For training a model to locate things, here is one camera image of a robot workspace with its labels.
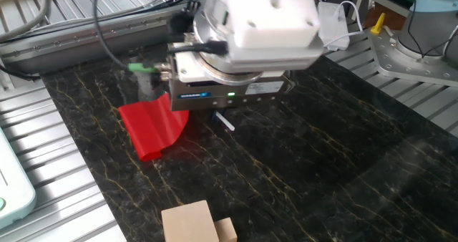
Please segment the black marble table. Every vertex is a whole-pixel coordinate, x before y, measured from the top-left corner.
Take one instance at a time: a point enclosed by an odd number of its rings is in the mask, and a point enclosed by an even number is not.
[[[191,112],[149,163],[117,109],[135,75],[106,59],[44,82],[128,241],[164,241],[161,210],[199,200],[239,241],[458,241],[455,137],[324,57],[293,79],[277,105],[228,110],[235,132]]]

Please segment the wooden block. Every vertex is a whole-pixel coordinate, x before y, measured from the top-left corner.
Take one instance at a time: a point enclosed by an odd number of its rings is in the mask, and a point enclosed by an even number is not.
[[[220,242],[237,242],[237,233],[230,218],[215,222],[215,228]]]
[[[162,211],[167,242],[219,242],[206,200]]]

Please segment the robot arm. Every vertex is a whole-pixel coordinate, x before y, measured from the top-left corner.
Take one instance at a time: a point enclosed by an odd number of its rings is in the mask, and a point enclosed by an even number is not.
[[[221,0],[240,48],[304,48],[320,27],[314,0]]]

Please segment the red plastic object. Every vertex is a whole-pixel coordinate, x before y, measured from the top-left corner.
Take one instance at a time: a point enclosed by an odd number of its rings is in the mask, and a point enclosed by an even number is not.
[[[141,161],[162,156],[186,126],[189,111],[170,111],[169,94],[152,102],[137,102],[120,107],[120,114]]]

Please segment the metal plate with holes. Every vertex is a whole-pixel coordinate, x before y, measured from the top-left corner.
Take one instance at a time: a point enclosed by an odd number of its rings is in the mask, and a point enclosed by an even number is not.
[[[387,77],[409,79],[419,82],[449,85],[458,87],[458,71],[446,62],[436,60],[422,60],[401,53],[400,44],[390,43],[390,36],[386,32],[373,35],[366,30],[371,48],[375,51],[375,62],[379,64],[378,71]]]
[[[0,241],[126,241],[41,81],[0,91],[0,127],[37,199]]]
[[[350,32],[357,30],[357,24],[349,24]],[[347,50],[326,52],[325,56],[452,135],[458,136],[458,89],[456,87],[386,77],[380,74],[378,64],[374,60],[375,52],[371,48],[367,34],[350,37],[350,46]]]

